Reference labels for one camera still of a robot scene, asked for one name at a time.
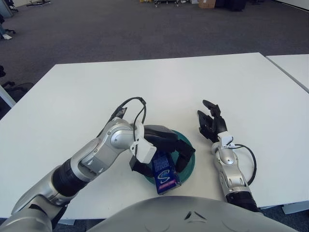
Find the office chair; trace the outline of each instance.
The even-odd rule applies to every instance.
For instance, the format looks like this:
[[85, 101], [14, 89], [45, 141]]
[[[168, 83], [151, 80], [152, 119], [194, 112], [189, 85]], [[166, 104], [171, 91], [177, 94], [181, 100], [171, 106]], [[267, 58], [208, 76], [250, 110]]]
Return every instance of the office chair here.
[[43, 6], [46, 3], [50, 4], [49, 0], [40, 0], [37, 2], [33, 2], [32, 0], [29, 0], [29, 1], [30, 1], [30, 4], [27, 4], [26, 6]]
[[8, 5], [8, 7], [11, 9], [11, 11], [18, 12], [18, 10], [15, 8], [13, 0], [4, 0], [4, 1]]
[[[0, 77], [3, 77], [3, 76], [5, 76], [5, 75], [6, 75], [6, 73], [5, 73], [5, 71], [4, 71], [4, 67], [0, 65]], [[8, 93], [12, 93], [12, 92], [19, 91], [18, 95], [24, 96], [25, 93], [27, 93], [28, 90], [29, 90], [30, 88], [32, 88], [34, 85], [33, 85], [32, 83], [24, 83], [24, 84], [15, 86], [15, 82], [13, 82], [13, 81], [7, 81], [7, 82], [5, 82], [5, 83], [4, 83], [3, 85], [1, 85], [1, 86], [2, 86], [2, 87], [5, 89], [5, 91], [7, 91]]]

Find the metal arm segment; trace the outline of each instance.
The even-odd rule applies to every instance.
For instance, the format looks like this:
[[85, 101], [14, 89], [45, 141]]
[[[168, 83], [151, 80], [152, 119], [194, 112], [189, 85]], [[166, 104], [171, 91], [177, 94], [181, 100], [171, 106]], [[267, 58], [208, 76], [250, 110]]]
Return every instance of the metal arm segment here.
[[30, 188], [18, 200], [12, 216], [0, 226], [0, 231], [24, 231], [25, 228], [27, 231], [31, 231], [30, 228], [51, 231], [78, 191], [106, 171], [123, 151], [134, 145], [140, 148], [140, 152], [132, 151], [137, 159], [141, 162], [151, 160], [156, 148], [144, 140], [143, 132], [143, 125], [137, 123], [139, 140], [133, 141], [132, 125], [115, 117], [97, 138]]

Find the robotic hand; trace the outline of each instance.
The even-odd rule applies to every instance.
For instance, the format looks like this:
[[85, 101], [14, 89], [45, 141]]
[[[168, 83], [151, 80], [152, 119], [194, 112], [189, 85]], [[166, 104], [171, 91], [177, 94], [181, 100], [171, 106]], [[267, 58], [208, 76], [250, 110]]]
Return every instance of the robotic hand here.
[[[259, 212], [249, 188], [256, 173], [256, 160], [253, 152], [244, 145], [233, 143], [233, 137], [227, 131], [218, 105], [206, 100], [203, 101], [203, 104], [211, 111], [213, 118], [199, 110], [197, 112], [200, 124], [199, 131], [207, 139], [214, 142], [211, 151], [215, 156], [214, 163], [219, 172], [220, 183], [227, 202], [253, 212]], [[248, 182], [239, 169], [238, 157], [233, 151], [233, 149], [241, 147], [250, 151], [254, 161], [254, 171]]]
[[[132, 99], [143, 104], [142, 122], [133, 125], [123, 120], [123, 106]], [[131, 98], [121, 104], [112, 114], [99, 135], [76, 152], [61, 166], [30, 188], [16, 203], [12, 216], [0, 227], [0, 231], [51, 231], [67, 205], [90, 181], [106, 171], [123, 151], [130, 149], [141, 163], [149, 163], [156, 147], [144, 139], [143, 122], [146, 102], [143, 98]]]

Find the chair leg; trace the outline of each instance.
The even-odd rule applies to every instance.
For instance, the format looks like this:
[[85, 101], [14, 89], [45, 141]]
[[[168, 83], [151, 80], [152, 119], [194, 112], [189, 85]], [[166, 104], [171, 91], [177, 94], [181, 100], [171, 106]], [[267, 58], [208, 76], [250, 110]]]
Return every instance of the chair leg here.
[[13, 34], [16, 34], [16, 32], [14, 30], [10, 30], [10, 29], [5, 29], [6, 32], [12, 32]]
[[22, 88], [22, 87], [15, 87], [15, 88], [6, 88], [5, 91], [7, 92], [12, 92], [12, 91], [16, 91], [16, 90], [21, 90], [23, 92], [27, 92], [27, 90], [25, 88]]
[[14, 81], [7, 81], [5, 82], [3, 85], [1, 85], [3, 88], [7, 87], [7, 86], [14, 86], [15, 82]]

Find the white table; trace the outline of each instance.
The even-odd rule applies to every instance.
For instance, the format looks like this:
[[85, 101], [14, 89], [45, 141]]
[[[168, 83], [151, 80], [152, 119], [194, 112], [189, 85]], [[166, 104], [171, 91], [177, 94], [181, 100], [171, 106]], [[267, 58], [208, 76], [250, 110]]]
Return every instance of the white table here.
[[267, 58], [309, 93], [309, 54]]
[[[258, 206], [307, 201], [309, 95], [259, 53], [54, 66], [0, 121], [0, 217], [56, 165], [93, 139], [125, 99], [147, 101], [146, 124], [165, 125], [191, 141], [196, 166], [167, 195], [224, 200], [211, 142], [198, 132], [202, 100], [219, 104], [236, 143], [257, 159], [251, 190]], [[141, 106], [128, 105], [132, 121]], [[238, 151], [247, 178], [249, 154]], [[63, 219], [107, 218], [156, 197], [155, 187], [131, 172], [131, 155], [71, 201]]]

